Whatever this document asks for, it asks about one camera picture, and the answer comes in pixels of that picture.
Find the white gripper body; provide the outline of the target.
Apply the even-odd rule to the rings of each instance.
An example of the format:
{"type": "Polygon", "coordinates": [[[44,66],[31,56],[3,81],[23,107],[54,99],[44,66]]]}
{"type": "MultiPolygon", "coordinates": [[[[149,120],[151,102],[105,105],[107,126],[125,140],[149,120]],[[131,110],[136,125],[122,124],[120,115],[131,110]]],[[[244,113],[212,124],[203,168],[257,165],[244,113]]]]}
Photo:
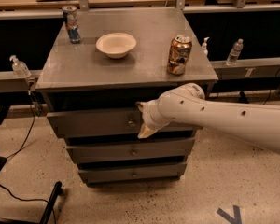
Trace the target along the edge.
{"type": "Polygon", "coordinates": [[[169,120],[159,111],[156,100],[142,103],[142,118],[144,124],[154,131],[158,131],[169,124],[169,120]]]}

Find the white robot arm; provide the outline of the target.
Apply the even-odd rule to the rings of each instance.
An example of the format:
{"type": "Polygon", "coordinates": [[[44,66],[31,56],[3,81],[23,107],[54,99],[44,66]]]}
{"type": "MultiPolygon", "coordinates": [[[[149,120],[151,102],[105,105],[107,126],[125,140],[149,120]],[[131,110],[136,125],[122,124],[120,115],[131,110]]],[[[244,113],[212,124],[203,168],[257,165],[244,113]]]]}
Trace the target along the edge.
{"type": "Polygon", "coordinates": [[[172,122],[186,123],[216,129],[280,155],[280,105],[207,101],[199,85],[188,83],[137,106],[143,119],[139,138],[172,122]]]}

